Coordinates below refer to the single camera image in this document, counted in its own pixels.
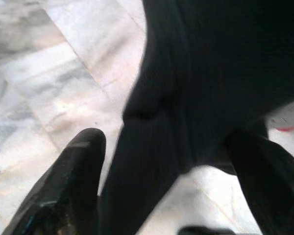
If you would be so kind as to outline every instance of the marble floor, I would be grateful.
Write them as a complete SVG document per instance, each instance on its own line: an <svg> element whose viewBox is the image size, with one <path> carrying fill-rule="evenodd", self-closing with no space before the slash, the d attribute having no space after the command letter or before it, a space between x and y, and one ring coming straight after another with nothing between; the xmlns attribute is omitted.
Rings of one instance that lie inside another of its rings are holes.
<svg viewBox="0 0 294 235"><path fill-rule="evenodd" d="M0 234L87 127L107 137L101 189L146 30L141 0L0 0ZM294 125L294 105L273 123ZM294 133L270 136L294 154ZM175 235L185 225L261 234L237 178L207 166L180 177L138 234Z"/></svg>

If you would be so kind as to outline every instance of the dark clothing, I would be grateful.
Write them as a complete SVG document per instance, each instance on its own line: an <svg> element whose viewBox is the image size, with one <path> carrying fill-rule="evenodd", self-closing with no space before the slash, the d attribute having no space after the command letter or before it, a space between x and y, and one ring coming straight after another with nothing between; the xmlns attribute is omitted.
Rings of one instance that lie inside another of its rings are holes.
<svg viewBox="0 0 294 235"><path fill-rule="evenodd" d="M294 1L144 8L147 46L101 194L100 235L135 234L180 174L214 165L230 133L294 100Z"/></svg>

